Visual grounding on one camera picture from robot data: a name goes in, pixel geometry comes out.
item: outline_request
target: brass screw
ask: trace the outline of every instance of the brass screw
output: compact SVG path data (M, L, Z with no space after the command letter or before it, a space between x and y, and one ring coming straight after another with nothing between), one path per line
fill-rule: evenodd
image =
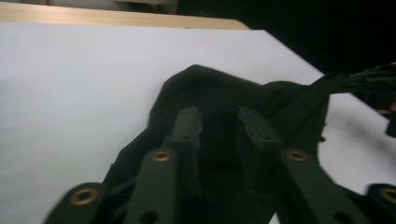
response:
M381 189L381 196L391 203L396 203L396 189Z
M171 159L171 155L167 152L156 152L152 157L155 161L167 161Z
M294 161L306 161L308 160L308 157L300 151L292 151L288 154L289 158L294 160Z
M81 189L70 198L73 205L84 205L93 202L99 195L99 190L94 188Z

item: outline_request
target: table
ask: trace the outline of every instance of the table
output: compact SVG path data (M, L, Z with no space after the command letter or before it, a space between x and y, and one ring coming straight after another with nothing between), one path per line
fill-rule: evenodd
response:
M0 21L247 30L240 21L0 2Z

